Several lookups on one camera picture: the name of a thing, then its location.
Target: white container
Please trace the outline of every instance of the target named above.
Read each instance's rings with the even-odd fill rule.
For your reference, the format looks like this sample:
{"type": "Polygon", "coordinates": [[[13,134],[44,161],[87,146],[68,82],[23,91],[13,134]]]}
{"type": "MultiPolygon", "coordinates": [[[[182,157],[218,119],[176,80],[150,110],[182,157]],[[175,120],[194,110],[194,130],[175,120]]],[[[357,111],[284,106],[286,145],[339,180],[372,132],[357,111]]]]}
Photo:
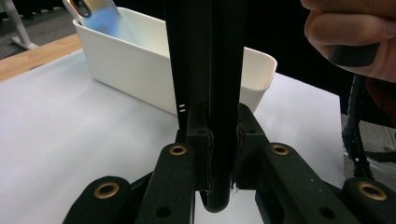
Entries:
{"type": "MultiPolygon", "coordinates": [[[[73,20],[92,77],[176,115],[165,22],[130,9],[118,10],[137,45],[73,20]]],[[[245,48],[240,102],[252,112],[269,88],[276,66],[270,55],[245,48]]]]}

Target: white table surface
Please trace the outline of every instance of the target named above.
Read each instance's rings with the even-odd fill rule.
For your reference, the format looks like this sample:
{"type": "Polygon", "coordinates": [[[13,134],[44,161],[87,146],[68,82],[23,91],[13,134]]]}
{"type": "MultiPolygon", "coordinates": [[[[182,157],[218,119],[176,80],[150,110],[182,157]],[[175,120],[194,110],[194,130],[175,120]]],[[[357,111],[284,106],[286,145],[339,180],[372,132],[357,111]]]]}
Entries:
{"type": "MultiPolygon", "coordinates": [[[[276,74],[255,116],[325,181],[344,182],[339,97],[276,74]]],[[[62,223],[95,179],[134,182],[174,142],[177,117],[92,79],[82,50],[0,83],[0,223],[62,223]]],[[[262,223],[254,191],[195,223],[262,223]]]]}

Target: gray floor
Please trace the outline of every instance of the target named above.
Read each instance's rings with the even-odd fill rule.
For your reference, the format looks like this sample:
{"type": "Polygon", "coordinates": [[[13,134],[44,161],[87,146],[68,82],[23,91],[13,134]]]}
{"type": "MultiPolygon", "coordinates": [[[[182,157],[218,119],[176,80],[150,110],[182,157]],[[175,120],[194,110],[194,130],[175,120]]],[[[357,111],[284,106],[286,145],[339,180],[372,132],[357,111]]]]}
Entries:
{"type": "MultiPolygon", "coordinates": [[[[47,44],[59,38],[74,34],[76,32],[72,24],[72,16],[64,8],[55,8],[54,11],[43,11],[36,14],[33,20],[22,21],[33,43],[38,46],[47,44]]],[[[11,37],[15,36],[15,29],[10,20],[0,23],[0,59],[25,51],[25,49],[13,44],[11,37]]],[[[342,124],[346,122],[346,115],[342,115],[342,124]]],[[[384,126],[361,122],[361,137],[368,151],[389,151],[396,148],[395,129],[384,126]]],[[[370,161],[375,179],[396,191],[396,165],[394,163],[379,163],[370,161]]],[[[351,177],[353,163],[345,153],[345,174],[351,177]]]]}

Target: human hand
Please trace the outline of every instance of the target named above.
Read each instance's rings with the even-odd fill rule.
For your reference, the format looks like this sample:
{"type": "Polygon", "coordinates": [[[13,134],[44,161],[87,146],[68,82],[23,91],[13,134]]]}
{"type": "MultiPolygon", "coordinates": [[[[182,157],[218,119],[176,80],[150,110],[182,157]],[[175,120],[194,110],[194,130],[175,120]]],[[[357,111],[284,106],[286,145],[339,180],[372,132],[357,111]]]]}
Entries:
{"type": "Polygon", "coordinates": [[[396,82],[395,0],[301,0],[311,12],[305,23],[309,43],[325,58],[332,46],[380,43],[375,61],[341,68],[352,73],[396,82]]]}

